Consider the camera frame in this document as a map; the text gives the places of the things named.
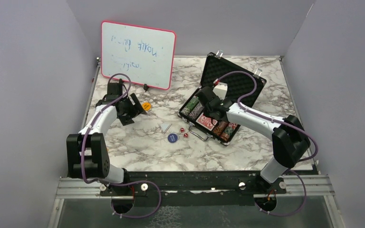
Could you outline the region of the brown chip stack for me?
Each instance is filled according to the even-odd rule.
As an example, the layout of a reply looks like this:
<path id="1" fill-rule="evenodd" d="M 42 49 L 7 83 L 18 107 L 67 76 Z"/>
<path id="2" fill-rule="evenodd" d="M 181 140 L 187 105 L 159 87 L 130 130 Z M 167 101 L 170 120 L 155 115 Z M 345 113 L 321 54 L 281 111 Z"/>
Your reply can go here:
<path id="1" fill-rule="evenodd" d="M 201 103 L 198 103 L 193 109 L 192 111 L 188 114 L 188 119 L 190 120 L 196 120 L 198 118 L 198 116 L 201 114 L 201 112 L 203 111 L 204 107 Z"/>

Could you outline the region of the red playing card deck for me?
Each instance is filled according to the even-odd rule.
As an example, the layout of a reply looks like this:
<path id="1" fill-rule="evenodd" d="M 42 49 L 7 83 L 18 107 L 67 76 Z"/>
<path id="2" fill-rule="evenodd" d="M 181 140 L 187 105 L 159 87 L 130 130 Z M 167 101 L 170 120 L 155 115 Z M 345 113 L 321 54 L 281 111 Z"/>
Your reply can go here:
<path id="1" fill-rule="evenodd" d="M 206 130 L 212 131 L 216 125 L 218 124 L 218 121 L 209 117 L 206 117 L 203 113 L 198 116 L 196 119 L 196 123 L 198 123 L 200 126 L 204 127 Z"/>

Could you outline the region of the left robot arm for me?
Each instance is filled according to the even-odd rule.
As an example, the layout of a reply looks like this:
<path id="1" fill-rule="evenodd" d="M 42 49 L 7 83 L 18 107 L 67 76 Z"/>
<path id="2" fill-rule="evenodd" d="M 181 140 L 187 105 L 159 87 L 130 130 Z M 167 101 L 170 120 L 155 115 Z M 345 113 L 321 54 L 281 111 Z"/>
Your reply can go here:
<path id="1" fill-rule="evenodd" d="M 113 190 L 125 195 L 130 190 L 127 171 L 110 163 L 105 135 L 119 120 L 123 126 L 134 123 L 134 118 L 146 111 L 136 94 L 129 93 L 124 80 L 107 83 L 107 94 L 100 99 L 90 121 L 78 133 L 66 139 L 68 175 L 86 183 L 104 180 L 112 183 Z"/>

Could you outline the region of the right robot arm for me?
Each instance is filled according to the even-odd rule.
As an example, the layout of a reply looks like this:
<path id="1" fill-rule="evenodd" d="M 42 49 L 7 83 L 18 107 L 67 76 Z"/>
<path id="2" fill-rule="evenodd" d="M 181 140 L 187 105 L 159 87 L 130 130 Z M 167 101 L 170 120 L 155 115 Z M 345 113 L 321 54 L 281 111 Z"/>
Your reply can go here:
<path id="1" fill-rule="evenodd" d="M 311 142 L 298 118 L 265 114 L 229 98 L 221 100 L 211 87 L 200 89 L 195 96 L 204 106 L 204 115 L 217 121 L 227 121 L 256 131 L 272 142 L 273 157 L 255 180 L 261 193 L 274 188 L 279 176 L 293 168 L 309 149 Z"/>

